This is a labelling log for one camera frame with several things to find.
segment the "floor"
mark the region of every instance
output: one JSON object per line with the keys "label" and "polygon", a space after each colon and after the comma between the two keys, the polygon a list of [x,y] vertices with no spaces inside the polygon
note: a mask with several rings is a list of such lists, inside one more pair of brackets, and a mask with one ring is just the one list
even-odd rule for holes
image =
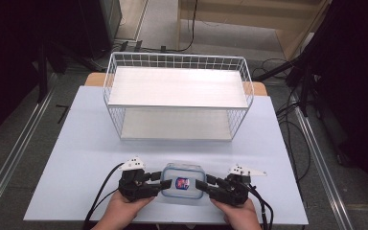
{"label": "floor", "polygon": [[[166,46],[175,49],[176,35],[176,1],[151,0],[147,4],[143,23],[136,40],[143,40],[142,47],[159,49]],[[180,48],[188,46],[191,40],[191,22],[181,20]],[[129,44],[134,46],[135,39]],[[119,49],[121,41],[116,41],[114,50]],[[284,58],[275,33],[270,29],[229,26],[224,24],[196,22],[195,40],[186,51],[193,54],[243,56],[248,60],[249,69],[254,76],[260,75],[263,66],[269,70],[279,65]],[[63,119],[64,107],[72,104],[80,85],[83,85],[90,71],[73,60],[64,75],[53,75],[53,91],[34,133],[22,147],[22,154],[17,158],[14,153],[18,137],[36,109],[37,89],[32,91],[22,104],[13,112],[0,127],[0,171],[7,159],[17,159],[17,166],[12,168],[11,177],[0,188],[0,229],[81,229],[80,221],[65,222],[34,222],[24,221],[23,216],[33,196],[35,186],[50,157]],[[107,66],[107,58],[95,60],[96,64]],[[284,84],[287,72],[265,80],[268,95],[278,109],[287,101],[290,90]],[[316,110],[309,106],[307,121],[318,144],[320,155],[326,163],[326,169],[332,179],[332,185],[340,195],[346,209],[350,225],[341,224],[335,216],[330,203],[330,194],[322,178],[321,167],[315,155],[309,151],[305,136],[298,128],[281,125],[285,140],[292,146],[296,171],[299,176],[308,169],[307,175],[300,180],[302,200],[310,224],[305,229],[368,229],[368,175],[356,167],[342,167],[335,156],[334,146],[327,135],[326,129],[316,117]],[[289,114],[288,119],[301,127],[302,121],[297,113]],[[131,225],[128,229],[153,229],[149,225]],[[276,225],[274,229],[301,229],[302,226]],[[163,226],[162,229],[186,229],[185,226]],[[226,226],[197,226],[195,229],[226,229]]]}

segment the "gray carpet floor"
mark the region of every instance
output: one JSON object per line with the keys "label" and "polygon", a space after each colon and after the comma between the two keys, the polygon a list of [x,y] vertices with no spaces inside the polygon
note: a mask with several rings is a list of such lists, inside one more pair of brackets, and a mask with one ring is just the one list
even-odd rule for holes
{"label": "gray carpet floor", "polygon": [[[175,30],[173,29],[174,24],[171,22],[164,22],[167,23],[166,31],[164,33],[160,33],[160,29],[158,29],[159,31],[156,31],[157,26],[160,27],[158,20],[161,20],[157,19],[157,17],[160,17],[157,10],[166,7],[165,5],[168,4],[165,4],[164,1],[150,1],[144,25],[140,33],[140,39],[144,40],[143,46],[158,48],[160,45],[173,45],[174,39],[167,36],[166,33],[175,33]],[[253,43],[255,45],[249,45],[246,46],[246,48],[242,48],[241,42],[238,45],[240,48],[228,47],[228,42],[230,42],[231,39],[233,40],[233,37],[228,38],[224,35],[223,38],[220,38],[219,40],[211,41],[211,35],[208,33],[212,32],[203,34],[202,27],[209,30],[212,30],[212,28],[209,28],[210,26],[203,23],[198,23],[196,25],[198,26],[196,30],[196,35],[198,36],[195,37],[197,39],[194,42],[192,50],[188,51],[189,53],[224,56],[241,56],[244,54],[248,59],[248,65],[251,72],[260,68],[262,64],[264,64],[265,69],[269,70],[282,62],[279,60],[271,60],[263,63],[263,61],[268,58],[283,58],[281,49],[275,41],[275,35],[265,36],[265,41],[268,42],[268,44],[266,44],[264,46],[266,48],[262,50],[259,50],[259,47],[262,46],[256,44],[258,41]],[[185,28],[186,26],[187,24],[183,22],[182,28]],[[229,36],[235,31],[236,35],[241,36],[241,40],[244,40],[242,38],[243,35],[240,34],[244,33],[244,28],[226,28],[225,26],[220,26],[220,29],[229,30],[227,33]],[[260,29],[248,31],[248,33],[254,34],[259,30]],[[185,43],[189,41],[189,37],[185,32],[182,33],[183,38],[181,42],[185,45]],[[102,66],[107,66],[107,57],[96,60],[96,62]],[[71,105],[78,88],[80,85],[84,85],[86,77],[90,73],[90,71],[72,60],[68,60],[68,64],[69,68],[64,75],[57,74],[57,83],[54,87],[53,97],[50,100],[32,139],[25,148],[24,154],[14,171],[6,190],[0,198],[0,229],[81,229],[81,222],[79,221],[38,222],[23,220],[35,187],[41,177],[64,122],[64,120],[60,121],[64,110],[62,107],[58,107],[58,105]],[[259,72],[258,70],[255,72],[255,76],[261,73],[262,72]],[[290,89],[286,87],[284,83],[283,75],[284,74],[280,77],[272,78],[264,82],[275,109],[279,108],[286,102],[290,93]],[[35,109],[37,94],[38,89],[36,88],[23,100],[22,104],[0,127],[0,170],[9,156],[17,138],[22,132],[22,128],[26,125],[29,117]],[[331,172],[333,182],[341,194],[354,228],[368,229],[368,175],[355,166],[347,168],[339,165],[334,146],[330,141],[323,124],[319,119],[317,119],[316,110],[313,106],[309,106],[308,114],[315,138]],[[289,113],[288,119],[299,127],[299,123],[294,112]],[[290,137],[297,169],[296,171],[298,171],[299,176],[301,176],[308,165],[310,165],[307,175],[300,181],[301,195],[306,204],[306,212],[310,222],[305,229],[339,229],[318,170],[312,157],[309,159],[310,153],[308,152],[303,135],[295,126],[290,126],[289,132],[285,125],[281,125],[281,129],[285,137],[285,141]],[[153,226],[149,225],[132,225],[129,229],[152,229],[152,227]],[[172,225],[167,226],[166,229],[186,228],[184,226]],[[198,226],[196,229],[220,228]],[[302,226],[276,225],[274,229],[302,229]]]}

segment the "metal wire rack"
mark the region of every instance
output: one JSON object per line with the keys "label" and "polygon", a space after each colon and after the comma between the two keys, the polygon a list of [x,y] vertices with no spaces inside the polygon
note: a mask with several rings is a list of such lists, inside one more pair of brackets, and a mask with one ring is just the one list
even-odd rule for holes
{"label": "metal wire rack", "polygon": [[[125,53],[116,52],[111,55],[105,82],[103,85],[103,98],[108,108],[110,117],[116,127],[120,138],[124,139],[124,122],[126,120],[127,110],[132,109],[125,106],[109,105],[109,98],[112,93],[115,78],[117,77],[118,67],[153,67],[153,68],[170,68],[170,69],[208,69],[208,70],[229,70],[237,71],[240,74],[244,99],[247,103],[247,108],[243,109],[225,109],[227,115],[227,126],[229,128],[229,137],[224,140],[232,140],[238,131],[243,118],[250,106],[253,103],[254,89],[250,79],[249,70],[246,60],[243,57],[221,57],[221,56],[200,56],[200,55],[182,55],[182,54],[156,54],[156,53]],[[154,107],[151,110],[165,109],[163,107]],[[191,109],[189,107],[176,108],[183,113],[189,111],[197,111],[199,109]],[[142,139],[147,137],[138,137],[133,139]],[[156,137],[155,139],[165,139],[164,137]],[[195,139],[214,139],[216,137],[201,137]]]}

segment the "wooden desk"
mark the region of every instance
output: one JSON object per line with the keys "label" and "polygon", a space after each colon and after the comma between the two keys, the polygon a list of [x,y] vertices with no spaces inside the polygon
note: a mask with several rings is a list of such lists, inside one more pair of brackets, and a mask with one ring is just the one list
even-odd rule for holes
{"label": "wooden desk", "polygon": [[[180,20],[193,19],[195,3],[178,1],[177,47]],[[285,57],[290,60],[321,22],[327,6],[328,0],[198,0],[195,20],[276,29]]]}
{"label": "wooden desk", "polygon": [[[106,77],[105,73],[92,73],[88,75],[85,85],[86,86],[104,86],[105,77]],[[253,88],[255,89],[256,96],[267,96],[265,85],[262,84],[261,82],[253,82]]]}

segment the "sticker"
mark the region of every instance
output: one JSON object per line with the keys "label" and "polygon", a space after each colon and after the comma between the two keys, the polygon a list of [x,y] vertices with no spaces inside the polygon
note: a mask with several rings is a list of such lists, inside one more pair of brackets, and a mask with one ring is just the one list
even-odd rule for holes
{"label": "sticker", "polygon": [[190,180],[188,178],[177,177],[175,180],[175,188],[179,190],[188,190],[190,187]]}

